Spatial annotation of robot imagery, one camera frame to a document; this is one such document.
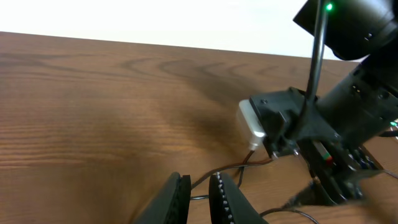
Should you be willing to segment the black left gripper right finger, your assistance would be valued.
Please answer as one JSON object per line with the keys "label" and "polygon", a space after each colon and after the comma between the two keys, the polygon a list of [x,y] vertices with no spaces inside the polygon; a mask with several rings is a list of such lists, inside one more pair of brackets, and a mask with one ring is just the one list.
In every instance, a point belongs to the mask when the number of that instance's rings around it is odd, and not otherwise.
{"label": "black left gripper right finger", "polygon": [[210,177],[209,205],[212,224],[267,224],[227,173]]}

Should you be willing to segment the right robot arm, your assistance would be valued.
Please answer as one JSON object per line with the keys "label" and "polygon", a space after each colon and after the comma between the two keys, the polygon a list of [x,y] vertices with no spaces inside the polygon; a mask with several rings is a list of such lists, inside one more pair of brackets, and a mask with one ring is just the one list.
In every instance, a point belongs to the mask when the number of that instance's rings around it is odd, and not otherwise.
{"label": "right robot arm", "polygon": [[[302,156],[309,169],[310,185],[287,208],[361,200],[360,181],[383,172],[365,142],[397,136],[397,2],[307,0],[294,21],[314,38],[308,83],[249,98],[263,145],[272,158]],[[357,66],[318,96],[325,48]]]}

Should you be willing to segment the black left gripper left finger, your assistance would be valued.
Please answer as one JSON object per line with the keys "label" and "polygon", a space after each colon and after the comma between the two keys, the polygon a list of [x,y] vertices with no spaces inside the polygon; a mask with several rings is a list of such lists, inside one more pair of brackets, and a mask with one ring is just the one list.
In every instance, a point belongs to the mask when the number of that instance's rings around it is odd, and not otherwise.
{"label": "black left gripper left finger", "polygon": [[173,172],[133,224],[186,224],[191,196],[189,175]]}

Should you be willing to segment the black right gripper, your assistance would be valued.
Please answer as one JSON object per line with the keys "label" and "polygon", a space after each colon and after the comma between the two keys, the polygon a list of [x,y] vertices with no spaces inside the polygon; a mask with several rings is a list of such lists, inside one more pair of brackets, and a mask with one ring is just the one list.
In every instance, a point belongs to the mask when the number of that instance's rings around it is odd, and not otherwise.
{"label": "black right gripper", "polygon": [[288,205],[342,205],[364,200],[360,181],[382,172],[367,150],[352,149],[312,111],[298,134],[288,135],[299,119],[305,92],[296,88],[252,95],[249,104],[266,136],[262,143],[271,157],[299,155],[312,181]]}

